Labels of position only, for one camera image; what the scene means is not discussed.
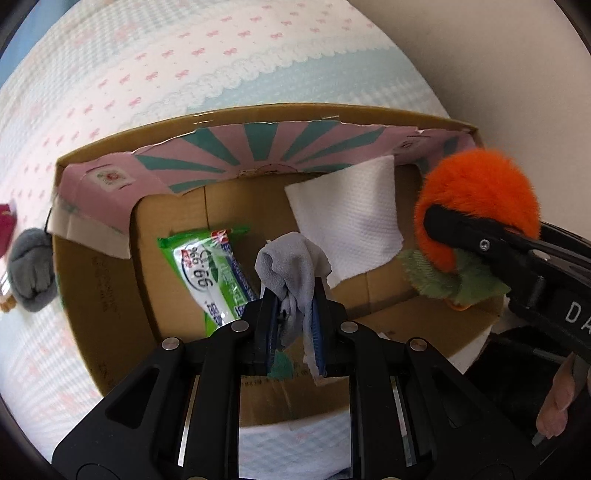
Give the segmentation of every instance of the green package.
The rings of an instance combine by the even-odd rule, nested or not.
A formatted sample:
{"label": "green package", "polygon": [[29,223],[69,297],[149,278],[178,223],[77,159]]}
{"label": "green package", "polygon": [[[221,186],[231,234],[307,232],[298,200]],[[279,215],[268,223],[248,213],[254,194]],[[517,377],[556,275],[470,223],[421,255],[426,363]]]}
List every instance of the green package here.
{"label": "green package", "polygon": [[230,245],[230,236],[247,232],[248,228],[192,230],[158,238],[166,260],[203,309],[207,336],[239,320],[245,305],[257,299]]}

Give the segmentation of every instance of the orange fluffy ball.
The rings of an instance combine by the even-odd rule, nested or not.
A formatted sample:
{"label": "orange fluffy ball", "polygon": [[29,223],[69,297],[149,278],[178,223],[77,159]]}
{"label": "orange fluffy ball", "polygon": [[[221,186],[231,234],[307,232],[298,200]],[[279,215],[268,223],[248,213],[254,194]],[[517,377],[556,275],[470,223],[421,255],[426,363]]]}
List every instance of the orange fluffy ball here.
{"label": "orange fluffy ball", "polygon": [[492,218],[540,236],[540,206],[527,177],[496,151],[469,150],[445,158],[427,176],[414,212],[418,246],[444,272],[456,269],[453,250],[432,240],[423,226],[427,209],[438,204],[481,218]]}

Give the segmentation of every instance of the white paper towel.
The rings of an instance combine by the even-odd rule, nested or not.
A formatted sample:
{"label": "white paper towel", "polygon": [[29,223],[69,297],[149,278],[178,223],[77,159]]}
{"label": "white paper towel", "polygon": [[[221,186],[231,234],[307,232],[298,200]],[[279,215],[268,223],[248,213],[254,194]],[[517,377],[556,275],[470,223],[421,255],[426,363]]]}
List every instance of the white paper towel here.
{"label": "white paper towel", "polygon": [[330,261],[331,288],[400,252],[391,155],[289,185],[285,192],[300,232]]}

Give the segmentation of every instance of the gray plush toy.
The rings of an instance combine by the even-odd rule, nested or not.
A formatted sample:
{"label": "gray plush toy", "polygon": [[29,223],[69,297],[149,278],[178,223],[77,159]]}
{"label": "gray plush toy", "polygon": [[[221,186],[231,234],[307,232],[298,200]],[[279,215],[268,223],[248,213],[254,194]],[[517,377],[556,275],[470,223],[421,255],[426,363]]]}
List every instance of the gray plush toy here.
{"label": "gray plush toy", "polygon": [[51,235],[40,228],[21,233],[8,257],[8,281],[17,303],[38,312],[57,295]]}

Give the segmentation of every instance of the white wall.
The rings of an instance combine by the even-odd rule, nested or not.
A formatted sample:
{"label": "white wall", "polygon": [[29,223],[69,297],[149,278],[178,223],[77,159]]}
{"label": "white wall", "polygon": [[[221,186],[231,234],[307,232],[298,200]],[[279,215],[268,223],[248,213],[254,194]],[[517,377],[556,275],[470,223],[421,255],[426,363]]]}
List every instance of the white wall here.
{"label": "white wall", "polygon": [[543,219],[591,238],[591,54],[553,0],[350,0],[534,183]]}

